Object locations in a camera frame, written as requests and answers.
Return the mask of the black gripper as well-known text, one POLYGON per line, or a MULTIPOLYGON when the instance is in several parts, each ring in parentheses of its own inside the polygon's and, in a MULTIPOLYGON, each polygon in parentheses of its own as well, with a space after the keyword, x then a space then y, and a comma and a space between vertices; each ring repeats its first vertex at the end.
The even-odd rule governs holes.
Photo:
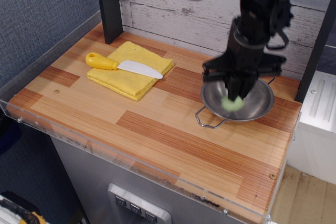
POLYGON ((232 22, 224 54, 203 63, 202 73, 205 82, 224 80, 231 101, 236 100, 238 93, 242 99, 247 97, 259 76, 280 75, 286 62, 283 56, 265 53, 264 44, 247 41, 239 33, 238 23, 239 19, 232 22))

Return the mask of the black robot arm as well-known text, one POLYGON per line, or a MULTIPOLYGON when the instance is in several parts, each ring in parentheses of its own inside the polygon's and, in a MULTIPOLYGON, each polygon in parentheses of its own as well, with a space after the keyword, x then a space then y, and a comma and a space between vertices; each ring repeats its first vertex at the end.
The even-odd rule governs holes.
POLYGON ((223 80, 234 101, 244 99, 260 76, 281 74, 286 58, 264 49, 286 48, 289 40, 283 29, 293 17, 290 9, 290 0, 240 0, 240 16, 233 19, 226 51, 203 64, 203 80, 223 80))

